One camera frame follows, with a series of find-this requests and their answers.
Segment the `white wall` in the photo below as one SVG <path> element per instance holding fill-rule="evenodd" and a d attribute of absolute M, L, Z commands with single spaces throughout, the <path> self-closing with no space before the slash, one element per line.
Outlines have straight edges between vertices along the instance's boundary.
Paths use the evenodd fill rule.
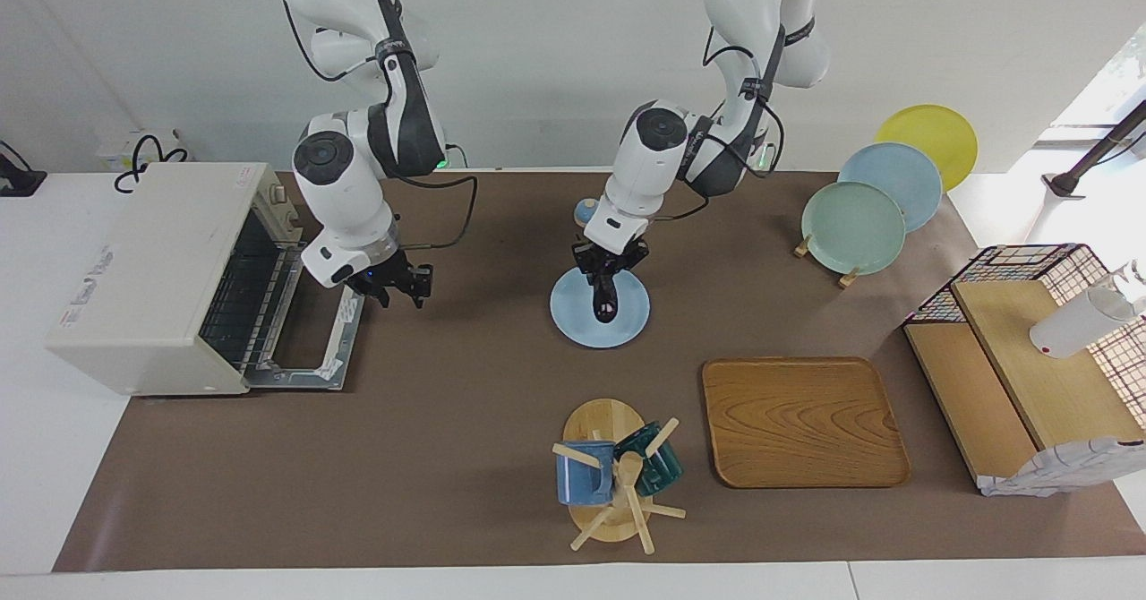
<path fill-rule="evenodd" d="M 311 116 L 367 102 L 312 78 L 278 0 L 42 2 L 94 69 L 77 80 L 60 45 L 37 40 L 36 11 L 0 0 L 0 135 L 53 171 L 91 171 L 96 123 L 133 118 L 179 127 L 201 158 L 285 166 Z M 403 2 L 434 27 L 442 57 L 425 82 L 476 165 L 610 164 L 639 103 L 721 98 L 715 66 L 699 64 L 701 0 Z M 979 171 L 1003 172 L 1146 19 L 1146 0 L 822 0 L 818 13 L 835 61 L 819 87 L 777 93 L 783 165 L 839 167 L 895 110 L 942 102 L 978 127 Z"/>

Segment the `white cloth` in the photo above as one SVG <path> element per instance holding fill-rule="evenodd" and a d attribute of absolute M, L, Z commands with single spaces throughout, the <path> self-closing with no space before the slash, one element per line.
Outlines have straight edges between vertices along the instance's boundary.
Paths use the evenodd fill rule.
<path fill-rule="evenodd" d="M 1043 450 L 1013 477 L 980 476 L 979 490 L 995 495 L 1050 497 L 1108 482 L 1146 469 L 1146 444 L 1123 444 L 1116 437 L 1063 442 Z"/>

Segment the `blue mug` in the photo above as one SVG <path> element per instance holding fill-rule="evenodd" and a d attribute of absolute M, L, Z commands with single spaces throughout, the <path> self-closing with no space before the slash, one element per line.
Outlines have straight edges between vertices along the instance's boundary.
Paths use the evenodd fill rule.
<path fill-rule="evenodd" d="M 565 441 L 562 445 L 597 457 L 601 468 L 557 456 L 557 499 L 566 506 L 602 506 L 613 500 L 613 442 Z"/>

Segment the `mug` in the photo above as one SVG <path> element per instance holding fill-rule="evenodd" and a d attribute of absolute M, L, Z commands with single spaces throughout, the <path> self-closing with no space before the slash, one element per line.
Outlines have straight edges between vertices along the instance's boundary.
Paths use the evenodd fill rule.
<path fill-rule="evenodd" d="M 601 468 L 557 456 L 557 499 L 566 506 L 602 506 L 613 500 L 613 442 L 565 441 L 562 445 L 597 457 Z"/>
<path fill-rule="evenodd" d="M 652 497 L 673 485 L 676 479 L 684 474 L 680 458 L 676 458 L 673 447 L 664 442 L 652 457 L 645 457 L 644 450 L 660 433 L 660 424 L 651 421 L 631 435 L 623 437 L 613 449 L 613 458 L 621 458 L 626 452 L 636 452 L 644 459 L 641 479 L 637 480 L 637 495 Z"/>

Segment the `wooden mug stand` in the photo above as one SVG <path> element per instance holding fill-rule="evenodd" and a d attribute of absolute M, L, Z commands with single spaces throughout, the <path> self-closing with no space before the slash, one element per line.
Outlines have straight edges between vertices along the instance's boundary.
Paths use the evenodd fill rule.
<path fill-rule="evenodd" d="M 808 245 L 810 244 L 811 244 L 811 236 L 807 236 L 806 238 L 803 238 L 802 242 L 800 242 L 800 245 L 793 250 L 792 254 L 799 258 L 806 256 L 806 254 L 808 254 Z M 856 282 L 856 277 L 858 277 L 858 275 L 859 275 L 859 267 L 857 266 L 855 267 L 855 269 L 851 269 L 851 274 L 847 274 L 843 277 L 840 277 L 840 281 L 837 282 L 837 285 L 839 285 L 840 289 L 842 290 L 847 290 L 848 286 L 851 286 L 853 282 Z"/>
<path fill-rule="evenodd" d="M 643 428 L 645 421 L 639 413 L 621 401 L 598 398 L 580 405 L 565 421 L 562 432 L 563 441 L 611 441 Z M 654 437 L 645 450 L 645 456 L 653 456 L 660 445 L 668 440 L 680 421 L 669 419 L 665 428 Z M 562 445 L 554 444 L 554 453 L 594 468 L 613 468 L 613 500 L 605 506 L 570 506 L 573 523 L 581 530 L 570 543 L 570 548 L 579 551 L 589 539 L 598 542 L 625 542 L 633 536 L 641 536 L 641 546 L 645 555 L 652 555 L 656 547 L 649 532 L 651 515 L 684 519 L 684 510 L 656 504 L 652 497 L 641 497 L 636 491 L 636 482 L 641 477 L 644 459 L 635 452 L 627 452 L 621 460 L 613 464 L 601 464 L 597 458 Z"/>

